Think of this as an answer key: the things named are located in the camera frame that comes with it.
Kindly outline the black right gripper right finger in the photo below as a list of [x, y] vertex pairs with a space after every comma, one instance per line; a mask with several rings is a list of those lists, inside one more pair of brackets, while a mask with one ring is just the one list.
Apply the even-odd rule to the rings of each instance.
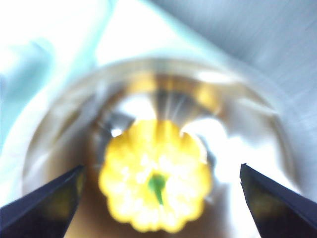
[[262, 238], [315, 238], [317, 204], [247, 164], [240, 179], [248, 209]]

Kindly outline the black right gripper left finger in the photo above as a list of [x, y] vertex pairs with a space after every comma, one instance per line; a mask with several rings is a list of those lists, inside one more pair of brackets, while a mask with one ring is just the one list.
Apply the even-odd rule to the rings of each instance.
[[85, 182], [79, 165], [0, 209], [2, 238], [62, 238], [78, 208]]

